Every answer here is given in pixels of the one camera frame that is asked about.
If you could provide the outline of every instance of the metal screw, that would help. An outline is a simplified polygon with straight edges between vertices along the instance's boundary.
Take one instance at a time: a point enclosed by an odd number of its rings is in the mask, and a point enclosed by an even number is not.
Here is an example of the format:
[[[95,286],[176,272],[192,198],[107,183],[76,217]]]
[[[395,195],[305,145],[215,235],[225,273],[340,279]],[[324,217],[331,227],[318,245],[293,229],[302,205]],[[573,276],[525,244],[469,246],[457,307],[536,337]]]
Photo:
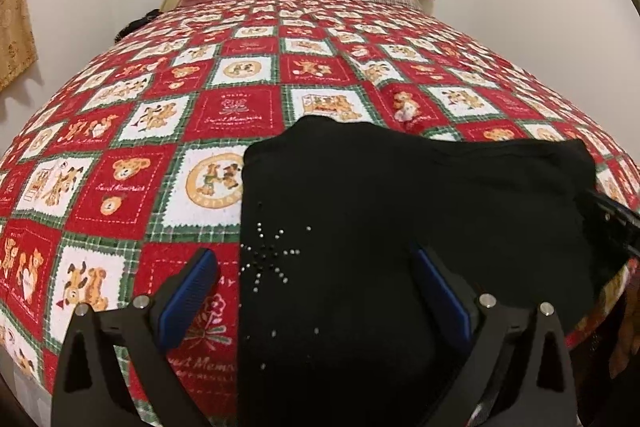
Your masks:
[[[478,299],[480,305],[484,308],[493,308],[497,303],[497,299],[491,293],[483,293]]]
[[[147,306],[151,304],[151,299],[149,295],[138,295],[135,299],[133,299],[133,307],[138,308],[139,310],[145,309]]]
[[[556,309],[553,307],[553,304],[543,302],[542,304],[540,304],[540,312],[548,317],[549,315],[553,315],[556,312]]]
[[[80,303],[76,306],[76,315],[78,317],[84,317],[89,312],[89,304]]]

